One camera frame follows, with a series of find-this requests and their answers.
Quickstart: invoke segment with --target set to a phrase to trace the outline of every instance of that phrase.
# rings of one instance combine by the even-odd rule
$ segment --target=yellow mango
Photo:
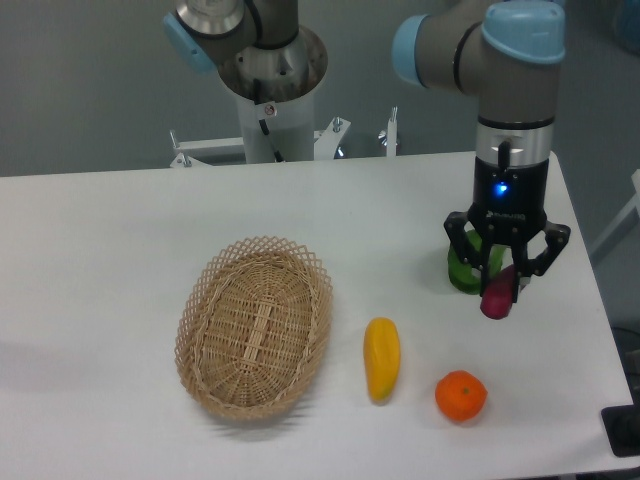
[[[364,368],[371,400],[389,398],[400,371],[400,338],[392,320],[374,318],[364,334]]]

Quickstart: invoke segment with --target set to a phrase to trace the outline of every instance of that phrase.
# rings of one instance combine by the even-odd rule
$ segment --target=toy fruit
[[[475,417],[487,399],[487,389],[480,380],[464,370],[449,373],[436,386],[436,403],[440,411],[455,422]]]
[[[480,251],[482,245],[482,239],[478,232],[471,230],[467,233],[467,237],[477,251]],[[495,277],[502,268],[502,257],[506,247],[502,245],[496,245],[491,251],[489,256],[489,277]],[[464,264],[458,260],[456,252],[453,247],[449,247],[449,254],[447,255],[447,263],[449,265],[449,281],[458,290],[470,295],[477,295],[480,293],[480,279],[473,275],[471,271],[471,265]]]
[[[400,339],[393,321],[382,317],[371,320],[363,350],[369,396],[382,403],[393,392],[400,371]]]
[[[491,280],[480,302],[480,310],[482,313],[494,320],[501,320],[509,316],[513,304],[511,289],[515,277],[515,267],[509,265]]]

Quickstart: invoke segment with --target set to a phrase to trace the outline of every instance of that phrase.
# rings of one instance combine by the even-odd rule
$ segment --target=blue light
[[[504,196],[505,193],[509,191],[509,187],[505,185],[504,182],[501,182],[494,187],[494,191],[495,191],[496,197],[502,197]]]

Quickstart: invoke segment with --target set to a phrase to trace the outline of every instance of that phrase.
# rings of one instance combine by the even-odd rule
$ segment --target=white table
[[[0,180],[0,472],[10,478],[516,478],[638,466],[600,410],[631,397],[555,157],[546,209],[573,229],[511,316],[446,275],[447,214],[471,203],[473,154]],[[315,251],[335,288],[312,388],[281,422],[239,428],[180,385],[178,320],[236,240]],[[365,326],[396,321],[403,365],[373,406]],[[468,426],[433,400],[467,369],[489,390]]]

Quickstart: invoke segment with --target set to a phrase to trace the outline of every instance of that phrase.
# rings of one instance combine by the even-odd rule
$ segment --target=orange
[[[487,389],[469,372],[449,373],[436,386],[436,403],[442,413],[455,422],[475,417],[487,400]]]

